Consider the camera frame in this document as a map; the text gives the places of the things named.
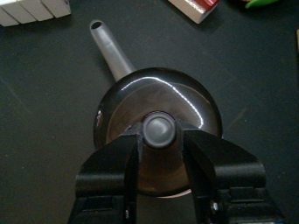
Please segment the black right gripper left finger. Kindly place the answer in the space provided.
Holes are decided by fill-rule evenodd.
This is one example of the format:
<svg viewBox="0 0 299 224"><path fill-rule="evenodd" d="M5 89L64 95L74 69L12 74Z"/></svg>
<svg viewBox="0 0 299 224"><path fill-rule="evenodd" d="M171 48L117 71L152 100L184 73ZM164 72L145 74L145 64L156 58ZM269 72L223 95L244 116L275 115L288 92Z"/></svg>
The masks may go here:
<svg viewBox="0 0 299 224"><path fill-rule="evenodd" d="M82 163L68 224L136 224L141 123L129 127Z"/></svg>

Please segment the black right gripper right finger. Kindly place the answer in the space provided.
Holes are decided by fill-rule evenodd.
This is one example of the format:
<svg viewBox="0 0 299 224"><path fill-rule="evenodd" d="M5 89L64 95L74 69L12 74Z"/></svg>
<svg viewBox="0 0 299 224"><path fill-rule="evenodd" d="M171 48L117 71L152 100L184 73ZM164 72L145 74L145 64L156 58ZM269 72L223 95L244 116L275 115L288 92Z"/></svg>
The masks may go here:
<svg viewBox="0 0 299 224"><path fill-rule="evenodd" d="M197 224L285 224L257 158L187 122L176 130Z"/></svg>

